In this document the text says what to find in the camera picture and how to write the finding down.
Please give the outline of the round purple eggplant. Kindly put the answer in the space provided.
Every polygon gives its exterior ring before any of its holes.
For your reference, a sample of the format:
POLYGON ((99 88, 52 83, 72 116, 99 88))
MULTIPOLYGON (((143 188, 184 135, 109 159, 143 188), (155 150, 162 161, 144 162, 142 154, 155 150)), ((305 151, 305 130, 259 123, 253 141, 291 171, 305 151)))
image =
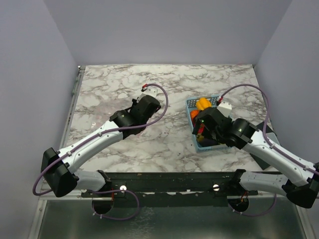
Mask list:
POLYGON ((196 141, 201 147, 210 147, 219 145, 219 143, 213 139, 205 138, 204 136, 198 134, 196 136, 196 141))

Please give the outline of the clear zip top bag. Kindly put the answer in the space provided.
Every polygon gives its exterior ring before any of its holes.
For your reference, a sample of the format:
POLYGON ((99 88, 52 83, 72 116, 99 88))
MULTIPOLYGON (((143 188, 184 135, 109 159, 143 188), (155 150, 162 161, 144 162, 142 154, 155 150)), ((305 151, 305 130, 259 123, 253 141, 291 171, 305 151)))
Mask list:
POLYGON ((114 112, 126 109, 130 105, 130 100, 119 99, 102 101, 96 106, 80 106, 75 110, 69 139, 82 139, 103 125, 114 112))

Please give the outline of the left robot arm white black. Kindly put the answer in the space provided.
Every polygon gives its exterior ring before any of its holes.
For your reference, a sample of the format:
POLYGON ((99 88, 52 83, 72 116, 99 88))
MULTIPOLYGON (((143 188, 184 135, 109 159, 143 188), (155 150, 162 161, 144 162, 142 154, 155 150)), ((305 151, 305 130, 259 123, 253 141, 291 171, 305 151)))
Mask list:
POLYGON ((41 172, 54 195, 63 197, 74 189, 87 189, 98 196, 106 196, 111 188, 106 173, 102 170, 81 171, 80 167, 106 147, 143 131, 159 109, 156 98, 143 96, 129 109, 116 111, 100 128, 79 142, 58 151, 46 150, 41 172))

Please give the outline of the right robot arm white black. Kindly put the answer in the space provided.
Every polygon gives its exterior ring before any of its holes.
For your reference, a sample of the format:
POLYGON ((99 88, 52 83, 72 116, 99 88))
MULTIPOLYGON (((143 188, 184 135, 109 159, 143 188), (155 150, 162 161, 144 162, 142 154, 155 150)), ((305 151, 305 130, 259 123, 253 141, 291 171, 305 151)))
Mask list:
POLYGON ((272 140, 245 119, 232 120, 218 107, 208 107, 194 117, 193 134, 202 127, 205 136, 229 147, 242 149, 279 171, 279 174, 237 170, 229 182, 235 195, 264 191, 285 196, 297 206, 309 209, 319 193, 319 166, 303 160, 272 140))

